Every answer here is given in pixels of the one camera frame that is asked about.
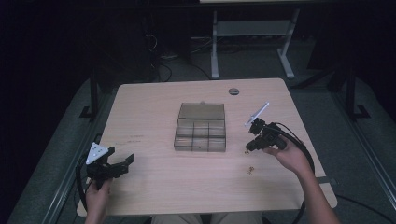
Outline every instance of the transparent compartment box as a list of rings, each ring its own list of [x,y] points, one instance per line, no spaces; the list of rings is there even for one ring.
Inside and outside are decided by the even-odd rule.
[[[183,103],[177,120],[176,151],[225,152],[224,104]]]

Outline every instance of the person's right arm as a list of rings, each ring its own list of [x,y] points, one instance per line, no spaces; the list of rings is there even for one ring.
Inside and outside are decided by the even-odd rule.
[[[297,175],[303,188],[309,223],[340,223],[327,202],[304,153],[289,139],[282,135],[280,137],[287,143],[285,149],[279,150],[268,147],[263,151],[275,156],[284,167]]]

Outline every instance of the background desk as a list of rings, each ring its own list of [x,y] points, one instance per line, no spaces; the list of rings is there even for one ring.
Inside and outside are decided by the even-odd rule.
[[[230,88],[240,90],[229,94]],[[181,103],[222,103],[225,110],[225,153],[180,152],[174,149]],[[244,123],[265,101],[260,115],[285,124],[303,140],[325,176],[303,122],[282,79],[241,79],[120,87],[101,145],[114,146],[109,163],[134,153],[130,172],[113,182],[108,213],[114,216],[216,213],[298,209],[304,198],[295,175],[272,156],[244,153],[254,138]],[[248,168],[254,167],[252,175]],[[330,184],[322,184],[332,207]],[[78,213],[84,215],[81,205]]]

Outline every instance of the floor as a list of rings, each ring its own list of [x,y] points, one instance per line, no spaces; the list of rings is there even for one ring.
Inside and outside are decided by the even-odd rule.
[[[249,40],[248,44],[232,39],[224,41],[219,46],[219,79],[280,77],[288,86],[292,86],[319,72],[306,69],[315,40],[295,40],[290,45],[288,58],[296,77],[287,79],[276,54],[276,48],[281,43],[281,39]],[[154,81],[168,78],[172,82],[207,80],[210,77],[210,49],[204,40],[194,44],[199,50],[192,54],[192,64],[173,57],[173,53],[169,52],[158,68],[161,78]],[[346,92],[344,89],[338,93],[329,92],[326,89],[329,79],[330,76],[327,76],[303,90],[290,89],[290,94],[322,166],[332,181],[333,190],[341,196],[334,211],[343,223],[391,223],[386,220],[387,217],[395,222],[395,206],[390,202],[385,186],[380,181],[381,176],[376,174],[364,145],[373,148],[389,179],[396,180],[396,165],[392,161],[396,158],[396,124],[377,102],[370,87],[359,79],[356,103],[364,105],[371,117],[350,122],[343,108]],[[82,108],[90,104],[89,81],[81,86],[52,136],[9,223],[84,222],[83,217],[76,215],[78,194],[73,182],[73,168],[78,159],[76,155],[86,150],[92,139],[105,128],[116,94],[117,89],[107,94],[100,92],[98,117],[95,120],[81,119],[79,114]],[[359,133],[365,136],[365,144],[359,139]],[[372,209],[347,201],[342,196]],[[264,212],[263,215],[272,223],[289,223],[297,212],[272,211]],[[106,223],[140,224],[147,218],[108,217]],[[307,223],[306,216],[300,223]]]

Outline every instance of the person's left hand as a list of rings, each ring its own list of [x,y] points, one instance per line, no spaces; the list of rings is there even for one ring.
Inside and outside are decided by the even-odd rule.
[[[92,181],[90,187],[87,189],[87,192],[85,194],[88,210],[85,223],[98,224],[105,221],[106,206],[112,182],[113,178],[106,180],[103,183],[103,186],[98,190],[96,187],[96,181]]]

